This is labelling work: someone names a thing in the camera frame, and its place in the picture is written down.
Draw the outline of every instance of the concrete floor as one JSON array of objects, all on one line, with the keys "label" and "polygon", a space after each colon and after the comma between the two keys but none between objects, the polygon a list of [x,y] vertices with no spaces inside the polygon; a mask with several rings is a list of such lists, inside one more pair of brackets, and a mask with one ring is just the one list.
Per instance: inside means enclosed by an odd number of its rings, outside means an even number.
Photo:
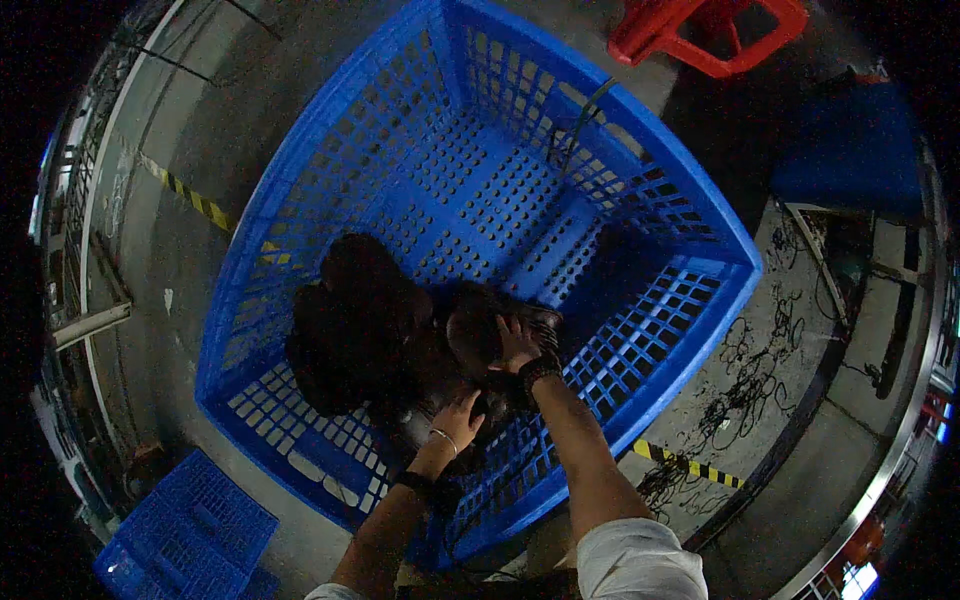
[{"label": "concrete floor", "polygon": [[[280,519],[263,563],[280,577],[281,597],[303,596],[325,581],[349,535],[254,466],[198,409],[193,392],[204,317],[229,239],[137,166],[132,151],[125,148],[149,156],[239,219],[301,108],[341,61],[402,4],[400,0],[246,3],[280,32],[283,40],[277,42],[229,4],[185,3],[158,47],[166,56],[208,74],[215,84],[148,60],[123,105],[99,178],[97,197],[102,201],[95,206],[93,225],[106,238],[135,301],[132,319],[94,339],[99,379],[116,426],[130,447],[155,439],[186,439],[201,447]],[[605,40],[618,20],[619,2],[500,4],[581,51],[653,112],[661,114],[668,100],[673,102],[670,94],[678,66],[671,60],[656,57],[626,69],[606,54]],[[816,30],[809,44],[819,47],[823,36],[835,33],[831,27]],[[685,98],[688,107],[703,101]],[[700,155],[693,137],[681,138]],[[701,150],[709,154],[709,149]],[[721,183],[724,176],[707,167]],[[761,252],[770,250],[771,238],[783,233],[780,214],[762,209],[765,198],[759,203],[748,199],[745,194],[753,190],[723,184],[721,188],[734,206],[741,202],[760,207],[753,229]],[[770,371],[783,384],[782,395],[770,395],[747,410],[729,410],[723,419],[703,425],[707,410],[723,403],[735,380],[729,345],[720,347],[645,433],[651,442],[743,477],[787,423],[791,404],[808,385],[832,325],[816,309],[804,284],[798,283],[812,280],[813,267],[805,252],[797,254],[789,269],[778,266],[781,258],[772,253],[764,259],[767,276],[745,308],[743,320],[734,326],[731,336],[736,340],[731,341],[737,345],[742,340],[748,353],[771,345],[778,348],[790,340],[775,330],[775,312],[788,308],[793,324],[804,321],[803,343],[790,345]],[[104,289],[98,274],[92,273],[93,309],[107,304]],[[639,483],[655,465],[628,455],[621,466]],[[730,493],[706,480],[680,482],[663,489],[656,508],[661,520],[684,540]]]}]

